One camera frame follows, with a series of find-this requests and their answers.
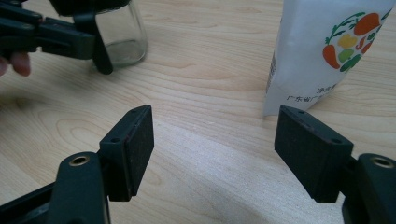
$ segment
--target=fruit and vegetable logo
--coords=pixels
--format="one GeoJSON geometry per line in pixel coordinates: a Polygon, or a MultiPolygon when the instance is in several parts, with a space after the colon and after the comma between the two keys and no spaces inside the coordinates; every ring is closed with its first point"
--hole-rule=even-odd
{"type": "Polygon", "coordinates": [[[375,35],[389,13],[380,19],[377,13],[360,12],[334,25],[323,49],[326,62],[340,72],[347,72],[355,66],[373,44],[375,35]]]}

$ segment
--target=wooden table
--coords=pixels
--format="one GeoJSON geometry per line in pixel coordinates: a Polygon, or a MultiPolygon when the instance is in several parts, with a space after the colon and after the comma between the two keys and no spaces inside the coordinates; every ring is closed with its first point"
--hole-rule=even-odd
{"type": "MultiPolygon", "coordinates": [[[[274,151],[262,115],[282,2],[145,0],[142,63],[110,76],[31,54],[28,78],[0,78],[0,204],[54,181],[59,163],[99,141],[130,109],[152,105],[155,148],[137,197],[113,223],[342,223],[274,151]]],[[[56,16],[46,0],[26,8],[56,16]]],[[[396,159],[396,13],[372,48],[309,113],[355,144],[396,159]]]]}

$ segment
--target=yellow fruit illustration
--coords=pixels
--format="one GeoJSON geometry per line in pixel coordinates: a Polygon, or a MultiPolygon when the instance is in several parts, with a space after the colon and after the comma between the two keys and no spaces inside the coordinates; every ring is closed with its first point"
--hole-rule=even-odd
{"type": "Polygon", "coordinates": [[[354,47],[358,43],[358,38],[356,36],[351,36],[351,35],[343,35],[341,38],[338,40],[338,46],[340,46],[343,49],[350,49],[354,47]]]}

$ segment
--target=table surface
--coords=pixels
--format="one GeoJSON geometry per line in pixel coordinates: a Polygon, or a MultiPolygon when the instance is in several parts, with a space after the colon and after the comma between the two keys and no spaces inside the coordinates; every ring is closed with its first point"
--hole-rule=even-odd
{"type": "MultiPolygon", "coordinates": [[[[282,14],[276,0],[145,0],[142,63],[110,76],[87,62],[31,54],[33,74],[0,79],[0,204],[55,180],[59,163],[152,105],[155,148],[138,195],[110,203],[113,223],[342,223],[315,203],[274,151],[262,105],[282,14]]],[[[25,8],[56,16],[45,0],[25,8]]],[[[371,49],[309,113],[396,159],[396,13],[371,49]]]]}

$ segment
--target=wood grain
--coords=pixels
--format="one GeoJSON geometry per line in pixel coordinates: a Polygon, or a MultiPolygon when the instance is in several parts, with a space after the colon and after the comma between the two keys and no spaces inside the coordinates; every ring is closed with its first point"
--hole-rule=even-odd
{"type": "MultiPolygon", "coordinates": [[[[48,1],[26,7],[56,17],[48,1]]],[[[89,62],[31,54],[33,74],[0,79],[0,204],[54,181],[59,163],[152,105],[155,148],[137,197],[113,223],[342,223],[311,200],[274,151],[262,104],[282,3],[145,0],[142,63],[110,76],[89,62]]],[[[335,91],[309,112],[355,144],[396,159],[396,13],[335,91]]]]}

